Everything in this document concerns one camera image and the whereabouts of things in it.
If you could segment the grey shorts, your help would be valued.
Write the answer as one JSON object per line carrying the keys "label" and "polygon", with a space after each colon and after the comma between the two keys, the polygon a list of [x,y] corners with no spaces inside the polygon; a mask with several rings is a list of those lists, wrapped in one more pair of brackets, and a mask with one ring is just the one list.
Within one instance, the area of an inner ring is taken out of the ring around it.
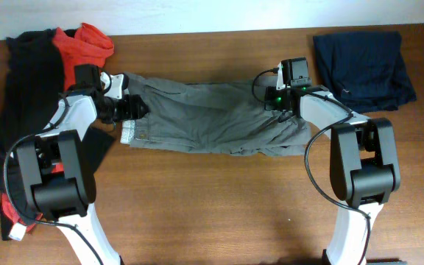
{"label": "grey shorts", "polygon": [[266,110],[249,81],[181,83],[129,74],[128,92],[149,112],[124,121],[121,142],[185,153],[302,155],[311,128],[290,113]]}

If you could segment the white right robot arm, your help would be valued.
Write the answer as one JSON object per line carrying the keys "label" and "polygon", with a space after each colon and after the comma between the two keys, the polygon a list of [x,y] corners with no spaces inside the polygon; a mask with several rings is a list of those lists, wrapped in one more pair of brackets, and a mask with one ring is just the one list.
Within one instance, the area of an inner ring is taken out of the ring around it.
{"label": "white right robot arm", "polygon": [[277,80],[267,87],[264,104],[318,128],[304,151],[308,173],[313,143],[322,135],[331,141],[329,175],[335,196],[320,187],[316,190],[337,206],[338,212],[321,262],[367,264],[375,219],[401,183],[392,123],[361,115],[338,101],[325,86],[314,86],[304,57],[283,60],[271,73]]}

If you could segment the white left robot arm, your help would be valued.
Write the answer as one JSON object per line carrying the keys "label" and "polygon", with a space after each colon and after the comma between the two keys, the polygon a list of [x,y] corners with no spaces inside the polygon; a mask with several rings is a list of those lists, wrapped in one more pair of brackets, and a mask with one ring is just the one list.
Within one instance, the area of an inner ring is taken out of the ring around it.
{"label": "white left robot arm", "polygon": [[96,120],[115,124],[148,113],[140,96],[126,92],[128,83],[126,74],[76,66],[75,83],[60,94],[49,123],[7,153],[18,161],[27,204],[42,216],[39,224],[58,228],[81,264],[123,262],[98,219],[94,170],[82,141]]}

